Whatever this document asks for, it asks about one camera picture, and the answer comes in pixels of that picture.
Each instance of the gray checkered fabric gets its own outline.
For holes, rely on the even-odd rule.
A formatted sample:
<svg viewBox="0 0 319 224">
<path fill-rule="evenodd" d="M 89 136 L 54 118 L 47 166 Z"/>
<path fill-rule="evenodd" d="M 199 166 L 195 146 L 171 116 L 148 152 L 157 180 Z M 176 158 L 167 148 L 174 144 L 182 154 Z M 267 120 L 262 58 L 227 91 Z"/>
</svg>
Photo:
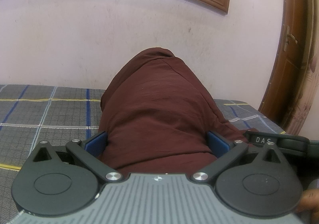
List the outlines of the gray checkered fabric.
<svg viewBox="0 0 319 224">
<path fill-rule="evenodd" d="M 0 166 L 21 167 L 41 140 L 65 145 L 97 132 L 104 90 L 37 85 L 0 85 Z M 215 100 L 238 129 L 256 128 L 269 133 L 283 130 L 241 101 Z M 0 168 L 0 224 L 17 210 L 10 187 L 17 172 Z"/>
</svg>

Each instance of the wooden door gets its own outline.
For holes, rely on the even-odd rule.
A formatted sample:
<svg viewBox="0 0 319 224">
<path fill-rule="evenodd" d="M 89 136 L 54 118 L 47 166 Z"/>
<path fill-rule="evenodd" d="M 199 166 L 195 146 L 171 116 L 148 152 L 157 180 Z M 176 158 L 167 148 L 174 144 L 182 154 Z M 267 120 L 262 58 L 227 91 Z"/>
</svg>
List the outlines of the wooden door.
<svg viewBox="0 0 319 224">
<path fill-rule="evenodd" d="M 304 53 L 307 0 L 284 0 L 283 24 L 272 75 L 260 112 L 281 125 L 293 100 Z"/>
</svg>

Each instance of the wall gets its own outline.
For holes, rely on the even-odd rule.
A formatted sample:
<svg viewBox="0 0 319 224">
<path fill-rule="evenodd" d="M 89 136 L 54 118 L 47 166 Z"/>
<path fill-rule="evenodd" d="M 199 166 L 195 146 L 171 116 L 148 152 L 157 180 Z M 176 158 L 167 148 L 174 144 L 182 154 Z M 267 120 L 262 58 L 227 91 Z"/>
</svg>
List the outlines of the wall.
<svg viewBox="0 0 319 224">
<path fill-rule="evenodd" d="M 258 108 L 283 0 L 0 0 L 0 83 L 105 89 L 139 51 L 170 49 L 215 98 Z"/>
<path fill-rule="evenodd" d="M 304 125 L 299 133 L 309 139 L 319 140 L 319 90 L 314 97 L 314 101 L 305 120 Z"/>
</svg>

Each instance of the gray ribbed plate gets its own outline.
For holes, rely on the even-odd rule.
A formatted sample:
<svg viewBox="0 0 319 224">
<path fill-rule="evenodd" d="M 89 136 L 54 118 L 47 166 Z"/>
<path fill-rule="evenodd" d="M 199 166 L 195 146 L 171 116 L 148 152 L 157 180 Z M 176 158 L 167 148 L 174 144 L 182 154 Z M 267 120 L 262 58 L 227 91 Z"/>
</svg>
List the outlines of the gray ribbed plate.
<svg viewBox="0 0 319 224">
<path fill-rule="evenodd" d="M 74 214 L 37 217 L 21 212 L 14 224 L 302 224 L 293 214 L 271 220 L 242 216 L 226 208 L 208 185 L 191 183 L 185 175 L 131 174 L 108 184 L 101 195 Z"/>
</svg>

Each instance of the maroon pants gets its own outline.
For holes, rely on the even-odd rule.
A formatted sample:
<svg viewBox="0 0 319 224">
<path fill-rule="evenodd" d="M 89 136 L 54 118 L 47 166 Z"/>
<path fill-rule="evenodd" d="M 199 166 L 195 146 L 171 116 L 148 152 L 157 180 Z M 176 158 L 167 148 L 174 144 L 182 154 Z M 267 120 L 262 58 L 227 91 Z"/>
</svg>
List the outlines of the maroon pants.
<svg viewBox="0 0 319 224">
<path fill-rule="evenodd" d="M 150 48 L 131 59 L 103 94 L 101 109 L 99 130 L 108 132 L 108 146 L 100 160 L 125 176 L 193 174 L 216 159 L 205 140 L 209 130 L 246 142 L 167 49 Z"/>
</svg>

